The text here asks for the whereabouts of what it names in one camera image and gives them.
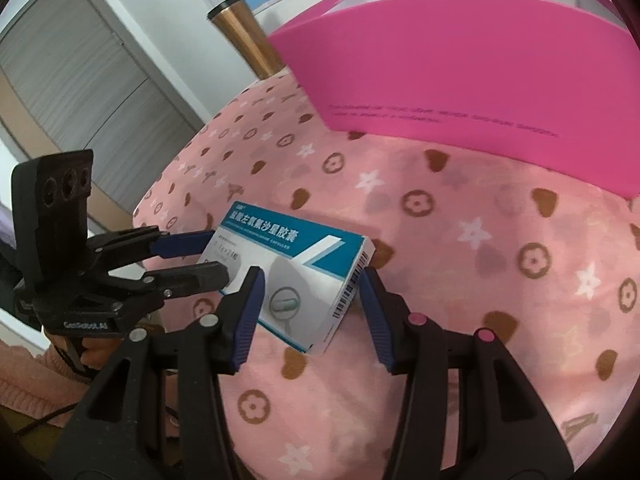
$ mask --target pink blanket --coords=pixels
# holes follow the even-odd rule
[[[609,192],[495,155],[330,131],[283,74],[246,90],[205,126],[134,222],[173,233],[210,229],[234,200],[368,235],[374,266],[410,309],[457,332],[495,330],[576,466],[638,379],[640,217]],[[162,314],[177,330],[215,306],[213,295],[173,300]],[[382,476],[403,379],[377,363],[357,304],[319,357],[258,327],[248,362],[222,387],[236,451],[258,475]],[[452,428],[456,413],[452,378]],[[447,437],[445,464],[455,437]]]

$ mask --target magnifying glass icon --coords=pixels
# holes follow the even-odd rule
[[[283,323],[284,332],[289,336],[291,335],[290,322],[300,311],[300,304],[300,294],[290,286],[279,288],[269,300],[269,312],[275,319]]]

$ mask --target barcode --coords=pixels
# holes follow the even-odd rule
[[[349,279],[349,283],[347,283],[347,286],[344,288],[344,291],[342,292],[342,296],[340,297],[340,301],[338,302],[338,305],[335,307],[334,313],[332,314],[332,316],[335,317],[336,319],[340,319],[340,317],[344,313],[344,310],[347,308],[347,306],[353,299],[353,295],[356,290],[356,285],[358,283],[358,278],[360,277],[360,273],[362,272],[362,269],[364,269],[364,267],[367,265],[368,261],[369,261],[368,254],[363,252],[360,255],[360,259],[358,259],[358,264],[356,265],[356,268],[353,269],[353,274]]]

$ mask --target star pattern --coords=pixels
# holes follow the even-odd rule
[[[596,276],[596,263],[591,262],[589,267],[576,271],[575,275],[580,280],[580,286],[575,291],[575,295],[586,296],[588,300],[592,300],[595,289],[602,283]]]
[[[289,467],[289,474],[291,476],[297,475],[300,471],[314,470],[311,462],[306,459],[309,452],[311,452],[311,448],[309,446],[297,448],[287,442],[284,447],[287,453],[286,455],[281,456],[278,459],[278,462],[282,462]]]
[[[460,222],[460,228],[463,233],[458,237],[459,242],[469,242],[471,248],[475,251],[480,247],[480,243],[484,240],[490,240],[492,236],[482,230],[482,219],[474,218],[471,222]]]
[[[315,152],[316,150],[314,150],[313,143],[305,144],[304,146],[302,146],[302,148],[300,148],[300,151],[298,152],[298,156],[301,156],[302,158],[307,158],[309,155],[313,155]]]
[[[364,192],[369,194],[378,186],[383,186],[385,181],[378,178],[379,173],[379,170],[373,170],[369,173],[361,173],[360,181],[356,184],[355,189],[364,189]]]

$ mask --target gold tumbler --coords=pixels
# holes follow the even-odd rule
[[[207,19],[225,35],[251,70],[267,79],[285,67],[245,0],[225,0]]]

